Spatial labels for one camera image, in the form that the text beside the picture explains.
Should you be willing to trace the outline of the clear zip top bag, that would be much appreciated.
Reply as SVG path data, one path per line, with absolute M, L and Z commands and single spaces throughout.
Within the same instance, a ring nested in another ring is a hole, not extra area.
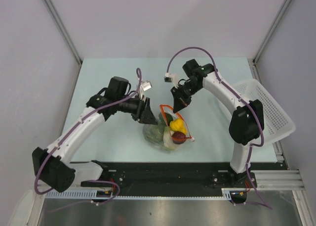
M 173 112 L 172 106 L 161 104 L 157 120 L 158 124 L 142 129 L 144 139 L 155 148 L 171 152 L 195 141 L 187 122 L 180 113 Z

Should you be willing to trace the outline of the yellow pepper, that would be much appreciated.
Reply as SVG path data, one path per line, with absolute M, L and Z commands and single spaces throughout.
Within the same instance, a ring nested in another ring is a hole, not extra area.
M 171 121 L 169 127 L 174 132 L 186 133 L 186 128 L 182 119 L 175 119 Z

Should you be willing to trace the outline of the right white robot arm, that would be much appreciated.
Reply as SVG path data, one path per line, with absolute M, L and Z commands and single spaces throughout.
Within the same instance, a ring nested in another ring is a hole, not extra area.
M 239 187 L 245 182 L 246 170 L 250 167 L 249 148 L 258 138 L 264 144 L 264 113 L 263 104 L 259 100 L 243 97 L 231 85 L 219 76 L 212 64 L 200 66 L 192 59 L 183 65 L 188 79 L 181 85 L 171 89 L 173 96 L 173 112 L 186 108 L 192 96 L 201 89 L 206 89 L 227 108 L 232 115 L 229 134 L 234 141 L 233 156 L 228 174 L 228 182 L 233 187 Z

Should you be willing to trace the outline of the green avocado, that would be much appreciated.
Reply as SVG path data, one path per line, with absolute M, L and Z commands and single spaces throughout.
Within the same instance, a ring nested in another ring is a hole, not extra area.
M 170 123 L 171 121 L 173 121 L 174 118 L 173 118 L 173 116 L 172 116 L 171 114 L 169 114 L 169 113 L 166 113 L 165 116 L 166 116 L 167 124 L 169 125 L 169 123 Z

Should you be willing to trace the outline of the dark red plum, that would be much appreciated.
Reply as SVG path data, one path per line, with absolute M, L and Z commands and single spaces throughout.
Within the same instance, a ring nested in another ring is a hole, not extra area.
M 171 136 L 174 144 L 183 144 L 186 142 L 187 137 L 183 132 L 176 131 Z

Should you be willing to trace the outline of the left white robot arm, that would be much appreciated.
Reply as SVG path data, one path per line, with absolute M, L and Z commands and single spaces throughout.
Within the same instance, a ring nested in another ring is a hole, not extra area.
M 106 185 L 109 174 L 97 161 L 71 164 L 71 159 L 86 139 L 117 112 L 130 114 L 140 124 L 156 125 L 158 121 L 151 110 L 150 98 L 144 96 L 151 87 L 149 81 L 140 79 L 137 89 L 127 94 L 130 82 L 112 77 L 107 87 L 89 99 L 77 121 L 64 134 L 47 148 L 37 147 L 32 152 L 36 193 L 41 193 L 39 181 L 58 192 L 64 192 L 76 182 L 93 181 L 98 186 Z

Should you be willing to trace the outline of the white cauliflower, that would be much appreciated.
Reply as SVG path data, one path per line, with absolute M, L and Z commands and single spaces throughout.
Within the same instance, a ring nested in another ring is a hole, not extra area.
M 163 148 L 167 151 L 175 151 L 178 147 L 180 147 L 180 144 L 174 144 L 172 141 L 172 134 L 174 131 L 166 131 L 163 135 Z

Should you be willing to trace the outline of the green melon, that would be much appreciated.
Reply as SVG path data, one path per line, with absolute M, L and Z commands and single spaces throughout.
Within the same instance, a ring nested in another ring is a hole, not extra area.
M 160 143 L 163 141 L 165 125 L 145 125 L 143 127 L 143 136 L 150 143 Z

